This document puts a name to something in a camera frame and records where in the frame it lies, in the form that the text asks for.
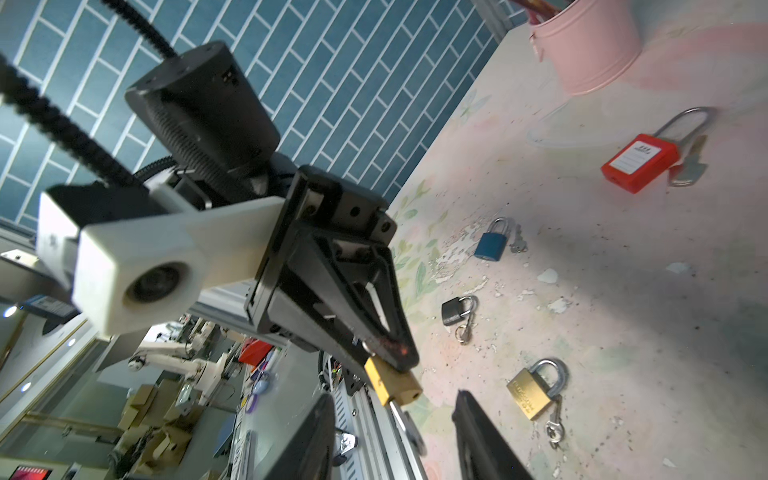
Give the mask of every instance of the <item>padlock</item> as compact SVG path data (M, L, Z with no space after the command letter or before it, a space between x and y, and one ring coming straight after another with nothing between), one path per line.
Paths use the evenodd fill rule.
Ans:
M558 379L553 386L548 386L537 374L544 365L551 365L558 371ZM536 362L530 369L523 369L518 373L507 384L507 389L528 420L533 420L546 410L552 403L553 397L560 394L567 381L568 369L563 362L558 359L543 359Z
M469 302L469 306L463 306L462 304ZM462 298L454 298L442 304L442 324L445 326L451 326L455 323L459 323L468 316L472 315L475 310L477 301L473 296L463 296Z
M496 224L501 223L503 230L501 232L493 231ZM491 222L488 231L480 237L480 243L475 248L475 257L482 258L491 262L498 262L504 253L504 247L507 246L509 237L509 222L506 218L497 218Z
M704 113L704 120L679 141L670 141L660 136L682 117ZM636 194L654 178L680 160L679 148L684 147L714 119L716 109L696 107L686 110L668 121L655 134L640 134L634 141L622 149L601 167L605 178L626 191Z

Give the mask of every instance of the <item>silver key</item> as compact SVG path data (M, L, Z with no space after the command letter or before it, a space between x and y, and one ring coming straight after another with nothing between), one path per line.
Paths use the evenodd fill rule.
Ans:
M554 412L550 415L547 425L545 427L547 437L549 437L549 445L553 449L557 449L558 444L565 436L565 429L560 422L560 408L562 407L563 397L558 395L553 398L554 400Z

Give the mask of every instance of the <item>table surface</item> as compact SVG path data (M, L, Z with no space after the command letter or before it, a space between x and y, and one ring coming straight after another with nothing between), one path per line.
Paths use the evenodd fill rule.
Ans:
M392 203L424 388L406 409L431 480L460 478L459 389L537 479L768 472L768 2L635 4L644 53L584 97L536 61L527 26L511 31ZM602 177L637 134L700 105L720 115L698 184L665 174L631 195ZM528 251L480 261L496 217ZM460 346L440 306L468 293L479 307ZM549 412L528 421L506 389L550 356L571 373L557 451Z

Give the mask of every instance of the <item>brass padlock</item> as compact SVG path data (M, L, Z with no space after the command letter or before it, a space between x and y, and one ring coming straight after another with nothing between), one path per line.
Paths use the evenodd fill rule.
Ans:
M552 365L558 371L558 380L549 386L537 374L544 365ZM553 397L557 396L568 381L568 369L558 359L543 359L536 362L530 369L523 369L507 384L512 398L520 406L528 420L533 420L545 411Z

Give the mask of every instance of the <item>black padlock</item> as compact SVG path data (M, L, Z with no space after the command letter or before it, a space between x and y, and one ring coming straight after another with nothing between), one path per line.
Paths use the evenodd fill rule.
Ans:
M463 296L454 298L442 304L442 324L451 326L466 319L475 310L475 298L473 296Z

